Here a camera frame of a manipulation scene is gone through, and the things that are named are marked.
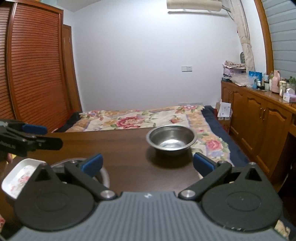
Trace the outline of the left hand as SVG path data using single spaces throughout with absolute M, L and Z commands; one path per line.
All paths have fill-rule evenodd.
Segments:
M 0 167 L 3 169 L 7 164 L 13 162 L 13 156 L 10 153 L 0 152 Z

